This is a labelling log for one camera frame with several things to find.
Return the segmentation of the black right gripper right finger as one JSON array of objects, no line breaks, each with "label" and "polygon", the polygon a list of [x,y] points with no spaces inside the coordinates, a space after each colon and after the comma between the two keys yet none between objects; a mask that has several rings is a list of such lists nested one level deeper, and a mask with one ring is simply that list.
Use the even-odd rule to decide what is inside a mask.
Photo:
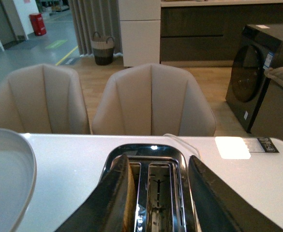
[{"label": "black right gripper right finger", "polygon": [[189,159],[188,173],[203,232],[283,232],[196,156]]}]

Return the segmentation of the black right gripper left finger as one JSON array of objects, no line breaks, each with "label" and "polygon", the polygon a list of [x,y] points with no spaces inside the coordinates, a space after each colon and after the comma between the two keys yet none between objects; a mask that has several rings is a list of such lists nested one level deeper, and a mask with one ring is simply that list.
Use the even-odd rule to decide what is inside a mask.
[{"label": "black right gripper left finger", "polygon": [[115,158],[95,190],[58,232],[121,232],[128,186],[126,155]]}]

